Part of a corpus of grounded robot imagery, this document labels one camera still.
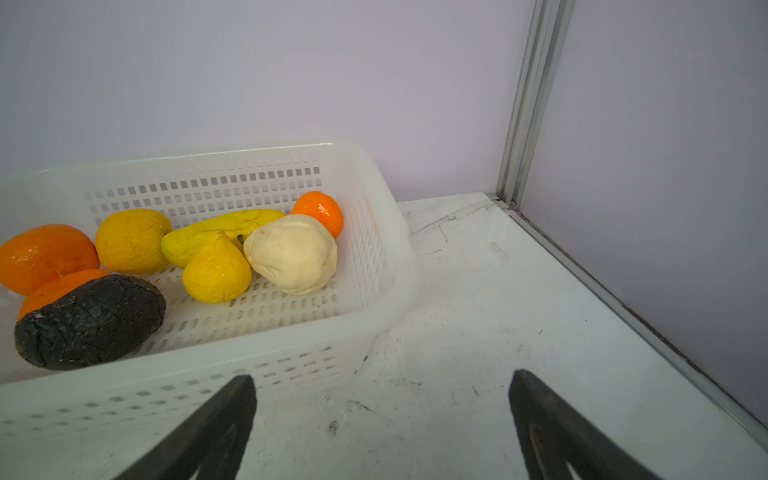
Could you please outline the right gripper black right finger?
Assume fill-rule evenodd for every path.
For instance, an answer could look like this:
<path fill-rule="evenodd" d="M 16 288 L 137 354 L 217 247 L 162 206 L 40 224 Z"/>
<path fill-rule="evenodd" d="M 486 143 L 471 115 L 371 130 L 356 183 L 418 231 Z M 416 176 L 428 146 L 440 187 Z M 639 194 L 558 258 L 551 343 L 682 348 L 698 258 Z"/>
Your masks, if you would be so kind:
<path fill-rule="evenodd" d="M 532 372 L 514 372 L 508 398 L 529 478 L 658 477 Z"/>

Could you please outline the yellow pear-shaped lemon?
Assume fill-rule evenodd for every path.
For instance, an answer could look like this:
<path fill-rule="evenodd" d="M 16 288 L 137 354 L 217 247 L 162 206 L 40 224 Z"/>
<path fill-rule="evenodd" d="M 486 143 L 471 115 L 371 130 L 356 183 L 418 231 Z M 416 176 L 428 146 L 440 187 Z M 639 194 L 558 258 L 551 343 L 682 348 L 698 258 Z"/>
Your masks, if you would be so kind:
<path fill-rule="evenodd" d="M 252 269 L 229 236 L 219 231 L 192 257 L 184 269 L 182 281 L 193 299 L 218 304 L 231 301 L 248 290 Z"/>

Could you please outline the black avocado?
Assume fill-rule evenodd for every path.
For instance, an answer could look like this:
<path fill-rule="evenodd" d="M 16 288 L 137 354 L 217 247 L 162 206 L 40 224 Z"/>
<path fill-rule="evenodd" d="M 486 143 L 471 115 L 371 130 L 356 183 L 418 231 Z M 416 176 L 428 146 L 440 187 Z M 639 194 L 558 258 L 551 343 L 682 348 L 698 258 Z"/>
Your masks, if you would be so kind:
<path fill-rule="evenodd" d="M 111 274 L 89 281 L 22 317 L 15 326 L 19 355 L 50 370 L 74 370 L 119 360 L 163 324 L 166 300 L 146 280 Z"/>

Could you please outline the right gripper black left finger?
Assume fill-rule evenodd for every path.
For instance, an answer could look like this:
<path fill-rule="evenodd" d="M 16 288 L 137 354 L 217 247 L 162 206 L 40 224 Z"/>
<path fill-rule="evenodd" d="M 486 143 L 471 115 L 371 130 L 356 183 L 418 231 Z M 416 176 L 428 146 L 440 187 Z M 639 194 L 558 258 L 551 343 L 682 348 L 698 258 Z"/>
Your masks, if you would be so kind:
<path fill-rule="evenodd" d="M 254 381 L 231 379 L 119 479 L 234 479 L 257 411 Z"/>

